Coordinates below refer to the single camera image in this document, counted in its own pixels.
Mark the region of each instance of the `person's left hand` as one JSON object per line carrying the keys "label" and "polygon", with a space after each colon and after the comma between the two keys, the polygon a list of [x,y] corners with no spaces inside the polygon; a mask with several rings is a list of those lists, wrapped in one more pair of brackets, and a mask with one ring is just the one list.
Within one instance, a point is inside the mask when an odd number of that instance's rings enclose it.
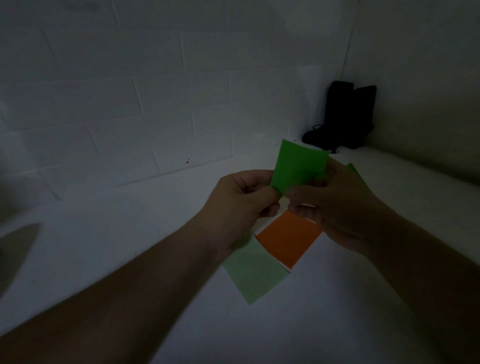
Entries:
{"label": "person's left hand", "polygon": [[244,170],[220,178],[205,206],[190,221],[206,234],[214,248],[228,256],[233,243],[258,218],[273,217],[280,193],[270,187],[272,170]]}

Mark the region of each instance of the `person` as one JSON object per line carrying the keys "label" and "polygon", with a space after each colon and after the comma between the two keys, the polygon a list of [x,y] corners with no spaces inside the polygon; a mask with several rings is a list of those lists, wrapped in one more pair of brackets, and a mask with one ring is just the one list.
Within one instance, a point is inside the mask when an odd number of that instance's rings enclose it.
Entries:
{"label": "person", "polygon": [[[380,201],[346,166],[287,191],[289,210],[367,257],[445,358],[480,363],[480,268]],[[280,194],[270,170],[222,177],[182,228],[0,339],[1,363],[147,363],[175,320]]]}

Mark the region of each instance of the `green sticky note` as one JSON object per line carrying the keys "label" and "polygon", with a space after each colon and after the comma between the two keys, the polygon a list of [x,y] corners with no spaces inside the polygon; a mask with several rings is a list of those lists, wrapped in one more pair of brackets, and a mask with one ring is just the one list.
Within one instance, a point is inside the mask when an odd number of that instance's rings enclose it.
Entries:
{"label": "green sticky note", "polygon": [[361,181],[362,181],[365,185],[367,185],[367,184],[365,183],[365,181],[363,180],[363,178],[360,176],[360,173],[357,171],[357,169],[355,168],[355,166],[353,165],[353,163],[347,164],[347,168],[348,168],[349,170],[355,172],[356,175],[360,177]]}
{"label": "green sticky note", "polygon": [[322,175],[328,153],[283,140],[270,185],[285,194],[292,186],[304,185]]}
{"label": "green sticky note", "polygon": [[223,268],[248,304],[270,292],[289,275],[253,234],[239,242],[223,263]]}

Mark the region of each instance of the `plain wall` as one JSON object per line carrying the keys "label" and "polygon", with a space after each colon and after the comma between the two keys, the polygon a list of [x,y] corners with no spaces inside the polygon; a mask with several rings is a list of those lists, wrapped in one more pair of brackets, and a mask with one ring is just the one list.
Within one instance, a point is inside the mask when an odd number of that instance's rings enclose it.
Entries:
{"label": "plain wall", "polygon": [[29,208],[300,138],[356,0],[0,0],[0,200]]}
{"label": "plain wall", "polygon": [[480,182],[480,2],[361,0],[342,79],[377,85],[368,144]]}

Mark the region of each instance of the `orange sticky note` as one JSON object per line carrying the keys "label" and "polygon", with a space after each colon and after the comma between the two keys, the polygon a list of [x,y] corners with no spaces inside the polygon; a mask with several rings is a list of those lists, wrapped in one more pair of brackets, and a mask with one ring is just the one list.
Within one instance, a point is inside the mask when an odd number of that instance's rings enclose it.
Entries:
{"label": "orange sticky note", "polygon": [[292,269],[321,233],[320,226],[287,210],[258,234],[257,240],[278,261]]}

